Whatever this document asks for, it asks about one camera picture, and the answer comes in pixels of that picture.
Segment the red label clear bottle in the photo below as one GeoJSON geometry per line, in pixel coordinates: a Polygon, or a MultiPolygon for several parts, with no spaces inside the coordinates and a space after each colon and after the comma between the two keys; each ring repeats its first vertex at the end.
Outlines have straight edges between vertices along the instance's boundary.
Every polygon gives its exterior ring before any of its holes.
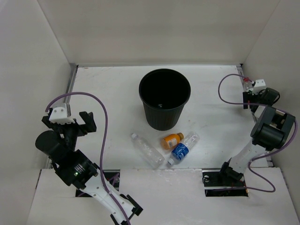
{"type": "Polygon", "coordinates": [[[243,89],[245,92],[252,91],[253,89],[253,81],[248,77],[243,78],[243,89]]]}

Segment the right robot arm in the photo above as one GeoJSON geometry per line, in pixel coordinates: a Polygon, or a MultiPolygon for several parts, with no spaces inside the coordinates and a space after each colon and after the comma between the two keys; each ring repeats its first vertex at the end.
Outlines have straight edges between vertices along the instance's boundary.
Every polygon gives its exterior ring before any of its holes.
{"type": "Polygon", "coordinates": [[[250,169],[254,161],[282,151],[292,141],[291,138],[288,139],[292,128],[292,138],[295,137],[298,129],[296,118],[273,107],[279,98],[279,92],[271,88],[251,97],[248,92],[243,93],[244,109],[250,108],[255,113],[259,106],[263,106],[264,110],[250,133],[250,142],[240,153],[223,163],[217,174],[220,184],[226,186],[241,181],[244,172],[250,169]]]}

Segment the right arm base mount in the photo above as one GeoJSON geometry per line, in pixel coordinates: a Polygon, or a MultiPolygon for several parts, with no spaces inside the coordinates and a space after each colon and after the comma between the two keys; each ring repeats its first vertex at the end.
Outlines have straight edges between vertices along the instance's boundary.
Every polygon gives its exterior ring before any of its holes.
{"type": "Polygon", "coordinates": [[[202,170],[202,182],[206,197],[248,197],[246,189],[230,190],[231,188],[244,187],[244,180],[235,180],[228,176],[220,175],[219,170],[202,170]]]}

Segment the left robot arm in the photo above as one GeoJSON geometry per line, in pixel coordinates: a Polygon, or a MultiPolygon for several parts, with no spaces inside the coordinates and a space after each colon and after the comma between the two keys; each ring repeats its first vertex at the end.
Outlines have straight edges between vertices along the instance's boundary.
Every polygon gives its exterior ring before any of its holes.
{"type": "Polygon", "coordinates": [[[128,225],[130,219],[143,211],[130,196],[123,195],[105,178],[100,167],[75,148],[77,138],[96,132],[93,113],[80,112],[84,124],[77,122],[60,125],[44,116],[42,122],[49,128],[36,139],[35,146],[52,161],[55,173],[67,186],[75,186],[105,206],[116,225],[128,225]]]}

